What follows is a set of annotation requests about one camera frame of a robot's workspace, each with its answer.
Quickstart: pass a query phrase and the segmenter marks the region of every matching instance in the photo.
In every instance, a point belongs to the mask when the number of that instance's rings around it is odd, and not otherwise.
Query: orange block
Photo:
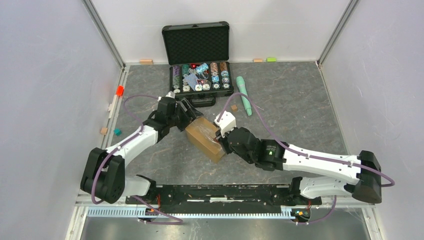
[[[116,89],[116,95],[122,96],[123,94],[124,94],[124,87],[119,85],[118,88]]]
[[[100,133],[102,135],[106,135],[108,133],[108,128],[107,127],[102,127],[101,130],[100,130]]]

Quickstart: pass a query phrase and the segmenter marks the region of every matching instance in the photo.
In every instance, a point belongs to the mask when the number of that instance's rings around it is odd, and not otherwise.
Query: white wall
[[[377,207],[389,240],[424,233],[423,23],[422,0],[362,0],[323,64],[349,150],[396,181]]]
[[[167,62],[162,27],[227,21],[230,60],[316,60],[349,0],[92,0],[127,63]]]
[[[64,239],[120,68],[79,0],[0,3],[0,239]]]

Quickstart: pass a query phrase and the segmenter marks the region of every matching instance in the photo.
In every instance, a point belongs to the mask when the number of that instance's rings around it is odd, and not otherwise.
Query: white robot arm
[[[246,128],[238,128],[236,118],[230,112],[225,111],[220,121],[218,117],[214,121],[220,129],[216,139],[227,154],[235,153],[247,163],[266,171],[303,171],[322,175],[293,178],[290,187],[294,194],[308,199],[349,195],[366,203],[381,203],[381,177],[358,167],[365,165],[381,171],[372,152],[337,155],[304,149],[286,142],[283,142],[283,147],[274,139],[258,139]],[[328,160],[343,161],[345,164]]]
[[[165,137],[171,127],[176,126],[183,131],[200,116],[202,113],[185,99],[179,103],[172,96],[163,97],[157,110],[144,122],[143,127],[113,146],[106,149],[95,148],[90,152],[80,188],[92,194],[100,163],[111,155],[105,165],[107,169],[100,173],[96,182],[95,196],[108,203],[116,202],[121,196],[145,196],[151,188],[152,180],[140,175],[125,177],[125,168],[145,149]],[[229,112],[224,112],[220,121],[215,119],[215,125],[219,128],[216,140],[227,154],[235,153],[247,163],[266,171],[303,171],[322,175],[315,178],[293,178],[290,185],[290,194],[293,196],[315,199],[321,196],[352,195],[367,203],[382,201],[381,177],[355,166],[367,165],[381,171],[372,152],[336,155],[311,151],[285,142],[286,147],[282,147],[273,139],[258,139],[246,128],[238,128],[235,117]],[[317,157],[344,161],[346,164],[316,159]]]

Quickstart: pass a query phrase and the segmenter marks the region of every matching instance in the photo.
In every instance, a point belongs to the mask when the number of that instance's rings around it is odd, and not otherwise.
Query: cardboard box
[[[214,141],[218,128],[204,117],[194,120],[185,128],[190,143],[201,150],[212,162],[218,163],[225,152],[221,145]]]

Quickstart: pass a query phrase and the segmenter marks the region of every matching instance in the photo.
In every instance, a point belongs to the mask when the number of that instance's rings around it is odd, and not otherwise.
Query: mint green pen
[[[243,77],[238,76],[235,79],[235,83],[237,84],[237,87],[238,87],[238,90],[240,91],[240,93],[245,94],[246,96],[249,97],[248,91],[246,90],[245,80],[243,79]],[[247,115],[251,116],[252,115],[251,103],[244,96],[241,96],[241,100],[243,101],[244,109],[246,110]]]

